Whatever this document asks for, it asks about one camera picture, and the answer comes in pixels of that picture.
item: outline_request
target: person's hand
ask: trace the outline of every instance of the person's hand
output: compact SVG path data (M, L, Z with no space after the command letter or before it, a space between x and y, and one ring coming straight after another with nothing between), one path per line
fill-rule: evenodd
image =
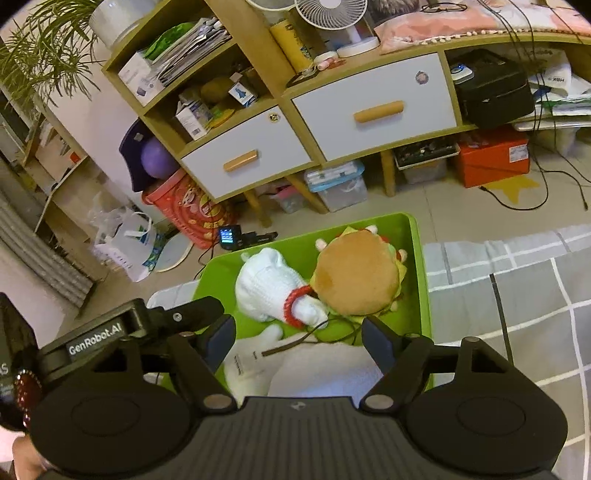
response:
M19 437L14 441L12 454L17 480L35 480L46 471L41 461L41 455L29 435Z

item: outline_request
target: drawer knob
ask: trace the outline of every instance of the drawer knob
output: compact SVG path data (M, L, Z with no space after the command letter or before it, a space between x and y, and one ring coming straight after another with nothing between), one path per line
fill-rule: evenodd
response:
M231 171L237 170L240 167L248 165L249 163L254 162L258 158L258 150L250 150L239 157L234 158L234 160L230 160L229 162L224 163L223 169L230 173Z
M398 100L396 102L385 103L383 105L373 106L366 110L361 110L360 112L354 113L353 118L355 118L357 123L364 124L365 122L371 122L386 116L396 115L403 111L404 102Z

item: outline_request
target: white towel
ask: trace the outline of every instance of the white towel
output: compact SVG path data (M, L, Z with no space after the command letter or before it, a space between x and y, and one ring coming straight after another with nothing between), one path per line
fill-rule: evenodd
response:
M360 400L382 378L362 346L319 343L286 352L268 390L270 397L352 397Z

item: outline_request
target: wooden shelf leg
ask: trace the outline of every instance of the wooden shelf leg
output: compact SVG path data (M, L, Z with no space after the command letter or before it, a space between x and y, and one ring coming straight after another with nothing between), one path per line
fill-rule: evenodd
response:
M301 195L311 203L312 207L314 207L319 213L328 213L329 210L326 208L326 205L318 195L312 193L308 190L306 184L301 181L296 175L286 175L285 178L289 183L291 183L295 189L301 193Z
M248 204L251 208L255 211L256 216L258 217L261 225L264 228L270 227L273 222L271 218L267 215L266 211L263 209L261 202L259 202L258 196L256 196L256 192L254 190L247 190L244 192L244 196L248 201Z
M396 183L394 181L394 155L392 150L384 150L379 153L382 159L382 172L384 174L384 190L386 195L393 197L396 194Z

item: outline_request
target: blanket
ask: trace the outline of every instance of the blanket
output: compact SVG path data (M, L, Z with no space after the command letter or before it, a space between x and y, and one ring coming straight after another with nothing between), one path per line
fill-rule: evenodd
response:
M508 357L563 409L567 442L554 472L589 474L591 389L591 225L491 241L423 248L435 343L478 336ZM490 274L508 329L503 337ZM436 384L453 376L438 375Z
M464 11L426 13L426 0L370 0L368 12L377 25L380 53L439 43L466 35L506 33L506 25L478 0L451 0ZM484 0L516 31L573 33L591 36L591 25L574 9L537 5L531 0Z

